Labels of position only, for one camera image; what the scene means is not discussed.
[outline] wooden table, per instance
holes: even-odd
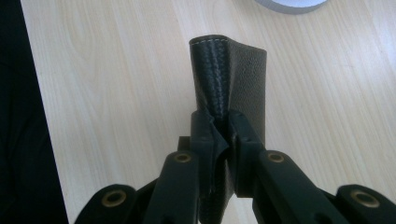
[[[396,202],[396,2],[285,15],[253,0],[22,0],[69,220],[99,189],[157,177],[196,108],[188,42],[268,51],[266,148],[318,187]],[[232,199],[224,223],[254,223]]]

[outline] black cloth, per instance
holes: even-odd
[[[0,1],[0,223],[67,223],[19,0]]]

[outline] wood grain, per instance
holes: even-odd
[[[318,187],[396,202],[396,2],[339,0],[285,15],[253,0],[22,0],[69,220],[99,189],[137,189],[190,134],[188,42],[268,51],[266,148]],[[224,223],[254,223],[233,199]]]

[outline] light wood tabletop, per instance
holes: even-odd
[[[396,1],[286,15],[253,0],[22,0],[67,215],[99,189],[156,178],[196,109],[188,42],[267,50],[265,146],[321,189],[396,202]],[[224,223],[255,223],[233,198]]]

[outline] stitching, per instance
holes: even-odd
[[[193,43],[191,45],[197,45],[197,44],[202,44],[202,43],[211,42],[211,41],[220,41],[220,42],[225,41],[225,42],[228,42],[228,39],[209,39],[209,40],[203,40],[203,41],[200,41],[200,42],[197,42],[197,43]]]

